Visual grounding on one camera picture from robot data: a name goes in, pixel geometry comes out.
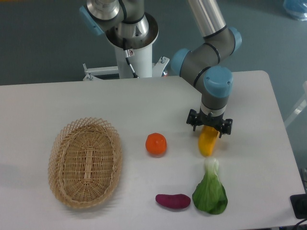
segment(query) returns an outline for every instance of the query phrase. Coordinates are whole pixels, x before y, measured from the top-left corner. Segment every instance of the metal cylinder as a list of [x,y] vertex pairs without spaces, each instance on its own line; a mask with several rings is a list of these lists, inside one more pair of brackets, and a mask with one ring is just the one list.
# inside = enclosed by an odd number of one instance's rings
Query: metal cylinder
[[119,12],[118,0],[87,0],[87,9],[97,19],[111,20]]
[[[153,43],[152,41],[149,45],[134,49],[134,56],[129,57],[129,62],[131,63],[135,73],[139,78],[151,78],[153,76]],[[119,78],[133,78],[133,74],[125,58],[125,51],[113,45],[115,48],[116,61],[118,66]]]
[[210,36],[226,26],[216,0],[187,0],[203,37]]
[[134,24],[119,23],[115,31],[118,38],[126,38],[129,42],[133,40],[142,40],[144,39],[149,31],[149,24],[146,16]]

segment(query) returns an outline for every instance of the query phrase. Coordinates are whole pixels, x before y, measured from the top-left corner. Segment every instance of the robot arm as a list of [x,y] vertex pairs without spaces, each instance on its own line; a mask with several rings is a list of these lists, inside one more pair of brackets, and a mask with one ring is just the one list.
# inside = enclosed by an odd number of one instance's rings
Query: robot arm
[[[230,70],[216,66],[241,45],[241,35],[235,28],[228,28],[216,0],[187,0],[204,43],[190,51],[179,50],[171,61],[173,71],[202,93],[200,112],[190,110],[187,123],[192,126],[207,125],[222,134],[231,133],[232,119],[223,120],[228,96],[232,90],[233,77]],[[81,8],[85,18],[106,31],[108,40],[119,49],[127,47],[143,50],[156,39],[158,27],[154,18],[144,12],[144,0],[87,0]],[[140,76],[151,76],[151,59],[144,64],[130,64]],[[124,63],[120,69],[128,68]]]
[[242,42],[240,33],[225,24],[216,0],[187,0],[204,38],[204,43],[190,51],[179,50],[172,58],[176,74],[202,93],[200,112],[190,110],[187,123],[214,127],[231,134],[232,119],[223,120],[233,77],[227,68],[216,66],[236,51]]

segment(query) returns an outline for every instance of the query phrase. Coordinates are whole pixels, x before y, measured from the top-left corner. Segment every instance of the orange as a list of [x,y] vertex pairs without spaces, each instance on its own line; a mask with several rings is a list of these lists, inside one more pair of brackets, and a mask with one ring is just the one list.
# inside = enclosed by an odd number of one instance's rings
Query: orange
[[149,153],[156,156],[160,156],[166,151],[167,147],[166,139],[160,133],[152,133],[148,135],[145,147]]

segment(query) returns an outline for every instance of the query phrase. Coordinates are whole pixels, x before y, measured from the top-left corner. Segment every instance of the blue joint cap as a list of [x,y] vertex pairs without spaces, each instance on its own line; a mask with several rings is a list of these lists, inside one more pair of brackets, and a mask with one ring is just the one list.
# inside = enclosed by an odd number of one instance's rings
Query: blue joint cap
[[180,75],[182,63],[188,52],[190,52],[190,50],[180,49],[175,53],[171,60],[171,68],[177,75]]
[[224,98],[232,91],[232,72],[226,67],[214,66],[208,69],[203,78],[203,84],[209,94]]
[[103,35],[104,32],[102,31],[102,29],[99,27],[99,25],[93,20],[93,18],[90,16],[90,14],[88,13],[88,11],[86,10],[86,8],[84,6],[82,6],[79,9],[79,13],[83,19],[83,21],[85,22],[87,28],[96,36],[100,36]]
[[235,36],[235,49],[234,49],[234,52],[236,52],[236,50],[239,49],[241,44],[242,44],[242,36],[241,36],[240,32],[236,28],[230,26],[228,29]]

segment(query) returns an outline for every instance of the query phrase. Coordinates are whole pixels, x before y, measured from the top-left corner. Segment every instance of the yellow bell pepper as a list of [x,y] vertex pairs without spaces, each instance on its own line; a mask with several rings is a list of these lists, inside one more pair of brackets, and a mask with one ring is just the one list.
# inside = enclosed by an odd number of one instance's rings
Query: yellow bell pepper
[[210,126],[203,126],[198,139],[198,148],[204,157],[212,155],[213,148],[219,132]]

